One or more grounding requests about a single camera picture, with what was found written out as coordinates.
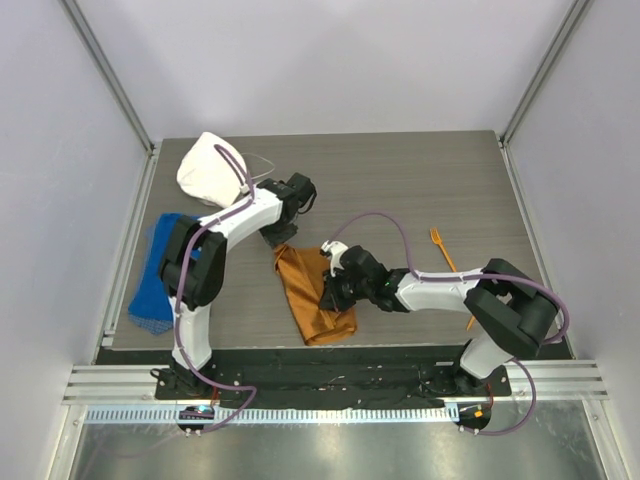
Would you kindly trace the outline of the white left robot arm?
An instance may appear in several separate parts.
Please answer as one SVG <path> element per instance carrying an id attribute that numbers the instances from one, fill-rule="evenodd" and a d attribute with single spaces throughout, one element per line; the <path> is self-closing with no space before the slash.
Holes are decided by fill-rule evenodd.
<path id="1" fill-rule="evenodd" d="M 251 186 L 248 195 L 218 213 L 177 220 L 158 269 L 174 323 L 172 362 L 157 373 L 160 385 L 193 399 L 211 391 L 210 312 L 223 286 L 227 254 L 256 232 L 271 247 L 291 239 L 297 216 L 316 197 L 311 179 L 295 173 L 286 181 L 267 178 Z"/>

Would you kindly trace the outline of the orange satin napkin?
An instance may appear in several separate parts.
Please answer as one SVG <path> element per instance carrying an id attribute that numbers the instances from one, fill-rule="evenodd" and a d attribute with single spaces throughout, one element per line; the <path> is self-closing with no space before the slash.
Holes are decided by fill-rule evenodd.
<path id="1" fill-rule="evenodd" d="M 354 308 L 346 312 L 322 310 L 323 274 L 329 261 L 319 247 L 296 248 L 280 244 L 274 249 L 274 270 L 279 276 L 289 309 L 306 346 L 343 341 L 357 331 Z"/>

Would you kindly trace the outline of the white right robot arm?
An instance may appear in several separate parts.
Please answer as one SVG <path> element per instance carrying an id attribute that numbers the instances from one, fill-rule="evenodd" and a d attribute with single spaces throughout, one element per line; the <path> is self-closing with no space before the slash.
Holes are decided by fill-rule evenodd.
<path id="1" fill-rule="evenodd" d="M 468 341 L 453 366 L 442 373 L 445 390 L 472 395 L 511 359 L 535 358 L 558 315 L 566 309 L 551 290 L 511 263 L 492 259 L 481 268 L 444 274 L 388 269 L 359 245 L 325 242 L 323 310 L 344 312 L 367 300 L 385 312 L 461 312 L 475 318 L 480 336 Z"/>

